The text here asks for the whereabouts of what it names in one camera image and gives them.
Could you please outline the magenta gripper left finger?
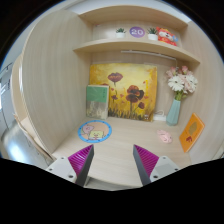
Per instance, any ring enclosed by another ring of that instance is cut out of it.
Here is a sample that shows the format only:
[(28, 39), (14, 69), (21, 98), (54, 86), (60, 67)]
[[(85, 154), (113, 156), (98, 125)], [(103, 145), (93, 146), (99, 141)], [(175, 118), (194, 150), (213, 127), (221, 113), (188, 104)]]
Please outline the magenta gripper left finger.
[(47, 171), (83, 187), (94, 157), (94, 146), (89, 145), (69, 157), (61, 156)]

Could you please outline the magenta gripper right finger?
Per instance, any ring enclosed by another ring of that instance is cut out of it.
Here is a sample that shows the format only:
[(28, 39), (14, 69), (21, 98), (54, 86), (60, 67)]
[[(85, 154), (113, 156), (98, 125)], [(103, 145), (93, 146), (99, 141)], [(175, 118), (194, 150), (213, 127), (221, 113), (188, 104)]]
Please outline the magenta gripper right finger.
[(133, 156), (143, 186), (179, 170), (179, 167), (167, 156), (158, 157), (138, 145), (133, 146)]

